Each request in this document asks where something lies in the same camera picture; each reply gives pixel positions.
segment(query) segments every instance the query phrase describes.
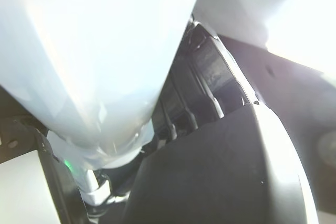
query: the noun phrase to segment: glossy white surface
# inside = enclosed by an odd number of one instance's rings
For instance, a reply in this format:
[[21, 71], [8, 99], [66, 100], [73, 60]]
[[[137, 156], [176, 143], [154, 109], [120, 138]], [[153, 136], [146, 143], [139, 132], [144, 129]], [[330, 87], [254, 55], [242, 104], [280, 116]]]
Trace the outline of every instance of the glossy white surface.
[[195, 1], [0, 0], [1, 85], [108, 165], [143, 144]]
[[0, 164], [1, 223], [60, 224], [37, 151]]

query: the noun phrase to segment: green light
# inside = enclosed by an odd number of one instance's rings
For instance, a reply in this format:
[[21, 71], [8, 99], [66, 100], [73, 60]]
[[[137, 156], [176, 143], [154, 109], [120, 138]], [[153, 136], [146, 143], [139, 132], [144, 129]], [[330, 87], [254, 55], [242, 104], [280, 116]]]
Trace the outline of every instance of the green light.
[[64, 160], [64, 164], [69, 168], [69, 170], [73, 173], [74, 171], [74, 168], [72, 167], [72, 165], [70, 164], [69, 161], [67, 160]]

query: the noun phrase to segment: hole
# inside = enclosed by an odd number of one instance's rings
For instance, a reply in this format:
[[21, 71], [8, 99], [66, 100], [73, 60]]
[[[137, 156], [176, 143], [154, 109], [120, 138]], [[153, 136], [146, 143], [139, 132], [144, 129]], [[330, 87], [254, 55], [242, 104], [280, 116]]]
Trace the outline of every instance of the hole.
[[273, 69], [269, 65], [266, 65], [266, 71], [268, 72], [268, 74], [270, 76], [272, 76], [273, 78], [275, 78], [274, 71], [273, 71]]
[[7, 144], [8, 148], [15, 148], [18, 145], [18, 141], [14, 138], [12, 140], [9, 141], [9, 143]]

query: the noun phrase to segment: green led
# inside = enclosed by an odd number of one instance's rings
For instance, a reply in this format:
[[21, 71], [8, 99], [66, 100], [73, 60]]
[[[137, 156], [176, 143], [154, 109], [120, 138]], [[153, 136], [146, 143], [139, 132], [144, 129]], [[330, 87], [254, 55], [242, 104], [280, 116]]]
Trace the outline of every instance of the green led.
[[69, 170], [73, 173], [74, 171], [74, 168], [72, 167], [72, 165], [70, 164], [69, 161], [67, 160], [64, 160], [64, 164], [69, 168]]

